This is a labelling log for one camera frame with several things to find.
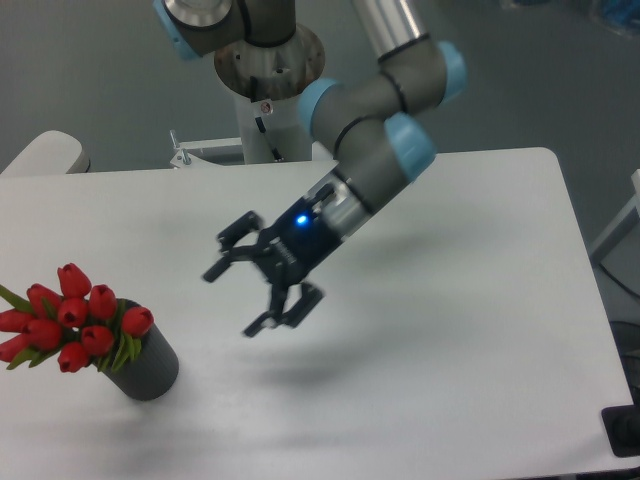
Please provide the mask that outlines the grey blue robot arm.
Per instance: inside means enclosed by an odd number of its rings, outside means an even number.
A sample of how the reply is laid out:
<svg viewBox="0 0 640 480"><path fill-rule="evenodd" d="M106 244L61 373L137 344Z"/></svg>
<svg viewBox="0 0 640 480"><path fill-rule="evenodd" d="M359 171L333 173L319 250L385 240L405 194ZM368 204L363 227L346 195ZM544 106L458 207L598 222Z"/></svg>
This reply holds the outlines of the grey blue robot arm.
<svg viewBox="0 0 640 480"><path fill-rule="evenodd" d="M322 299L308 281L319 266L433 162L436 149L416 114L460 94L460 52L432 40L410 1L357 1L378 73L348 88L313 70L322 56L291 1L157 1L154 10L185 59L213 55L226 86L261 103L292 99L302 129L335 167L265 226L248 212L221 231L215 281L232 264L254 263L271 287L268 308L245 330L298 326Z"/></svg>

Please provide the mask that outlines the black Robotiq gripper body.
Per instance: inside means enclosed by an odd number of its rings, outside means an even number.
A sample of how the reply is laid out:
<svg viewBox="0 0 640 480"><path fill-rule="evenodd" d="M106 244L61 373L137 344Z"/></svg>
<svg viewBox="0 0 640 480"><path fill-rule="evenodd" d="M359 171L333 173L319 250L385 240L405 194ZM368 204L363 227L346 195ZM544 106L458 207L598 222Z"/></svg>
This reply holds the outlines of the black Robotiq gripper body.
<svg viewBox="0 0 640 480"><path fill-rule="evenodd" d="M299 198L260 231L256 245L261 254L253 262L271 284L299 284L340 246L339 235L322 216L335 197L334 187L322 187L311 197Z"/></svg>

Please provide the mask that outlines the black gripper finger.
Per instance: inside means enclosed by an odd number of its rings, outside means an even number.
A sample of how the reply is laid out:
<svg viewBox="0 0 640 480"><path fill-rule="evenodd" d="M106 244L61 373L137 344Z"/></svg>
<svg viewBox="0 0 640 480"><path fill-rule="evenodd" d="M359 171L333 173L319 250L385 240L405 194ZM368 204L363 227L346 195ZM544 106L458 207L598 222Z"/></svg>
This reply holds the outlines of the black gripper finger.
<svg viewBox="0 0 640 480"><path fill-rule="evenodd" d="M242 334L245 337L255 337L264 329L279 326L297 328L324 297L324 292L309 282L302 281L298 287L298 300L286 310L289 287L273 284L269 307L250 323Z"/></svg>
<svg viewBox="0 0 640 480"><path fill-rule="evenodd" d="M260 258L272 254L271 243L262 235L262 230L263 219L253 210L248 211L222 230L217 236L221 257L202 274L202 279L205 282L213 283L234 262L249 261L259 268L268 283L272 283L258 262ZM258 234L258 240L254 244L237 246L242 238L252 232Z"/></svg>

